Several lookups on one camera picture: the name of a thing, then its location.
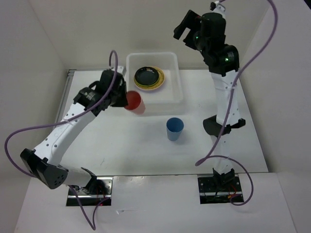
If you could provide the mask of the red plastic cup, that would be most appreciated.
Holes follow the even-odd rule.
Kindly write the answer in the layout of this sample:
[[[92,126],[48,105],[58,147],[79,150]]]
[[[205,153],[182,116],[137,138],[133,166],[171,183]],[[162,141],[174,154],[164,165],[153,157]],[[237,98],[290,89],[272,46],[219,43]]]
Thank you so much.
[[[124,108],[136,115],[142,115],[145,112],[145,104],[141,95],[136,91],[128,91],[126,93],[128,105]]]

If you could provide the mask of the blue plastic cup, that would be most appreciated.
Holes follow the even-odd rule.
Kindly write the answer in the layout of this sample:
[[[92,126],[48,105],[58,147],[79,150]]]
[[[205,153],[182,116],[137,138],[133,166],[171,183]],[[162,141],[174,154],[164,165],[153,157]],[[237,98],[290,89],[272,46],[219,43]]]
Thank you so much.
[[[177,117],[172,117],[166,122],[167,138],[176,141],[184,129],[184,122]]]

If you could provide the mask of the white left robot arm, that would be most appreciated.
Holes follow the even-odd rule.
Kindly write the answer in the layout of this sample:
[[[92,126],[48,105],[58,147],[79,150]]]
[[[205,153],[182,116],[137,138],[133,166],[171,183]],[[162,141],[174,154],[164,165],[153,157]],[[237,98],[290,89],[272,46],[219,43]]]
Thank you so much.
[[[62,158],[80,134],[101,111],[109,106],[125,107],[126,82],[122,73],[104,70],[98,81],[81,89],[64,116],[64,124],[54,130],[33,150],[24,149],[20,155],[25,166],[48,188],[62,184],[78,186],[86,194],[92,194],[103,185],[97,176],[86,168],[64,167]]]

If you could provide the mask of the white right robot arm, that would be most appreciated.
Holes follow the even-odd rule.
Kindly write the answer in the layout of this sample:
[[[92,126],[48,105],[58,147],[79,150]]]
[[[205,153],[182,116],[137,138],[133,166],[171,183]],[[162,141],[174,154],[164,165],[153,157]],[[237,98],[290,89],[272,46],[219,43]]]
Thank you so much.
[[[187,47],[200,52],[214,82],[217,114],[204,119],[203,127],[213,142],[206,158],[217,158],[213,167],[216,191],[227,190],[234,180],[228,139],[232,129],[245,125],[235,93],[239,53],[235,46],[225,43],[225,27],[225,16],[218,9],[201,16],[189,10],[173,31],[174,38],[180,39],[185,29],[189,29],[183,41]]]

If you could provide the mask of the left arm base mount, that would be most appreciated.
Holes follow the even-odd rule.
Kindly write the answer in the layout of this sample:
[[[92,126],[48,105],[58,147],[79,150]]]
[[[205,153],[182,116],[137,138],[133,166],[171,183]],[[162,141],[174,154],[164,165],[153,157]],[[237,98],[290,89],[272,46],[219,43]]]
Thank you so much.
[[[113,177],[98,176],[96,185],[91,189],[74,186],[74,190],[83,206],[111,205]]]

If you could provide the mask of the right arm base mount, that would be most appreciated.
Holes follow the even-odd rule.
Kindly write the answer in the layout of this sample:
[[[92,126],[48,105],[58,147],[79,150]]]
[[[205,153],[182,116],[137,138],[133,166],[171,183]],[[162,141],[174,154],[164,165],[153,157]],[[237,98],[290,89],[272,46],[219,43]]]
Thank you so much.
[[[198,176],[198,189],[201,204],[217,203],[243,203],[243,194],[240,179],[235,176],[234,180],[226,187],[217,188],[211,175]]]

